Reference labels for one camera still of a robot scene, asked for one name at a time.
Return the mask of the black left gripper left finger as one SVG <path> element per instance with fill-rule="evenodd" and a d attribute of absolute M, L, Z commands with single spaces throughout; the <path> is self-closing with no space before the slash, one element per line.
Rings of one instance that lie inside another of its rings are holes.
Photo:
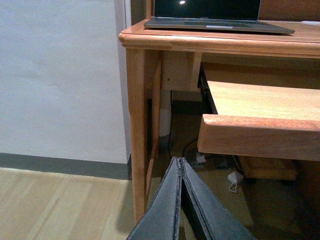
<path fill-rule="evenodd" d="M 180 231 L 182 168 L 173 157 L 145 214 L 128 240 L 177 240 Z"/>

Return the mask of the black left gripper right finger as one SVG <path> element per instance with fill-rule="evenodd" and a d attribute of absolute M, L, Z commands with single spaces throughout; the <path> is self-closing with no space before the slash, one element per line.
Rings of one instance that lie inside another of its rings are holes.
<path fill-rule="evenodd" d="M 180 159 L 181 206 L 197 240 L 255 240 L 219 201 L 191 165 Z"/>

